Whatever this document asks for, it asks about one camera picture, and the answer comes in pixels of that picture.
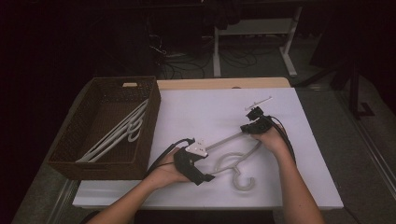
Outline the white metal desk frame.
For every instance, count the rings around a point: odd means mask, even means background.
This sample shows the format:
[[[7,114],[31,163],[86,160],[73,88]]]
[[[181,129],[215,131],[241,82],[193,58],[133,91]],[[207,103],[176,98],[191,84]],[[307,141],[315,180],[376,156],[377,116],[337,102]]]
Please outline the white metal desk frame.
[[[289,56],[291,43],[293,41],[299,19],[303,8],[297,7],[291,18],[281,19],[257,19],[241,20],[236,25],[229,25],[226,30],[214,28],[214,53],[213,70],[214,77],[221,77],[219,60],[219,37],[221,35],[286,35],[287,39],[283,46],[279,48],[283,62],[291,77],[297,76],[297,71]]]

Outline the dark cloth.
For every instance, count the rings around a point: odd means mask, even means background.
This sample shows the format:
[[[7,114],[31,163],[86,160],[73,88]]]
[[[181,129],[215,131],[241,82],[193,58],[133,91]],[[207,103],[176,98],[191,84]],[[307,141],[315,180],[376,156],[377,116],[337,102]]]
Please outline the dark cloth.
[[[203,0],[204,24],[226,30],[241,21],[241,0]]]

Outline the black metal stand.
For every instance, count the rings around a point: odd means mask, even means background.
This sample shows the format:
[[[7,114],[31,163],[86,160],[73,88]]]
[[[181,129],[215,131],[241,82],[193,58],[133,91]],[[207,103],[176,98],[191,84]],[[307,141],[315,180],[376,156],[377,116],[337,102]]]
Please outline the black metal stand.
[[[340,91],[347,83],[349,83],[348,109],[355,119],[360,119],[361,117],[372,117],[375,114],[367,103],[359,102],[360,74],[358,72],[357,62],[352,58],[344,58],[307,80],[293,84],[293,87],[308,87],[320,79],[323,79],[330,73],[334,73],[334,77],[330,83],[330,87],[333,90]]]

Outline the person's right hand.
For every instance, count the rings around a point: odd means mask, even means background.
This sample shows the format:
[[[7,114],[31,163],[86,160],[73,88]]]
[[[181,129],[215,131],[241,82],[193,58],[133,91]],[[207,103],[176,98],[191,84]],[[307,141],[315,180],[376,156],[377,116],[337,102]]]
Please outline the person's right hand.
[[[276,157],[290,154],[287,143],[275,127],[270,128],[265,133],[252,134],[251,137],[261,141]]]

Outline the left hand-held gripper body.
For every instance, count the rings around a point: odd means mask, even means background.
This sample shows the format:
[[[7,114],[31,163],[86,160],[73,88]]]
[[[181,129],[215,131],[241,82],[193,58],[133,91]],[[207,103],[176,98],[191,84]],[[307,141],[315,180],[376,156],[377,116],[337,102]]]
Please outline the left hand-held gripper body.
[[[206,152],[204,143],[192,139],[187,146],[180,148],[174,155],[174,165],[180,173],[197,185],[199,175],[202,172],[194,164],[198,160],[205,159],[207,156],[208,153]]]

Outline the brown woven basket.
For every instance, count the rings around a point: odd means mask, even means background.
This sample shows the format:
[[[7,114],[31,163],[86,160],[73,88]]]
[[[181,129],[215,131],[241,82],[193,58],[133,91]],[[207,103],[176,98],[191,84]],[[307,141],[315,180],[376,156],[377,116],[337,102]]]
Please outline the brown woven basket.
[[[126,136],[95,162],[79,159],[142,102],[136,139]],[[139,180],[149,166],[161,95],[155,77],[99,77],[80,92],[54,141],[48,165],[72,180]]]

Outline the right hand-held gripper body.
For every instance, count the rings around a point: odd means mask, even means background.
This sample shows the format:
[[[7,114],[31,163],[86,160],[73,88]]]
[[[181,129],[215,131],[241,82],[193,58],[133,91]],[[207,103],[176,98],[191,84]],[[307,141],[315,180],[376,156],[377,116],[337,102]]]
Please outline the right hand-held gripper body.
[[[254,120],[250,120],[249,124],[252,126],[253,134],[261,134],[267,132],[272,126],[272,121],[269,116],[265,116],[260,105],[271,100],[272,97],[269,96],[267,99],[261,100],[259,102],[254,102],[253,105],[246,107],[248,113],[251,110],[255,110],[258,114],[258,117]]]

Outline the person's left hand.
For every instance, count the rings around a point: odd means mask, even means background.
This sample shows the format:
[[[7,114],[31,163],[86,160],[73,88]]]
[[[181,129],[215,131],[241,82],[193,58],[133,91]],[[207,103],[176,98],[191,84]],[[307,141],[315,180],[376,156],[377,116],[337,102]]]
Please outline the person's left hand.
[[[179,151],[175,147],[167,154],[160,164],[144,179],[151,189],[162,189],[177,182],[189,182],[189,179],[180,173],[174,165],[174,155]]]

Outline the white board mat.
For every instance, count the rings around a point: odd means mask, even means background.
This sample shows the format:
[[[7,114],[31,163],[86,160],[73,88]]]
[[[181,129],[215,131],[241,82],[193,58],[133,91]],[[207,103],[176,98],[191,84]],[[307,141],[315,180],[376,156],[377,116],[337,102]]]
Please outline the white board mat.
[[[207,158],[196,163],[203,173],[220,168],[210,182],[176,183],[154,192],[147,209],[264,210],[282,205],[276,159],[240,127],[248,123],[246,107],[260,107],[281,121],[292,144],[297,167],[323,210],[342,207],[340,195],[322,158],[299,97],[293,88],[162,91],[150,159],[172,143],[203,140]]]

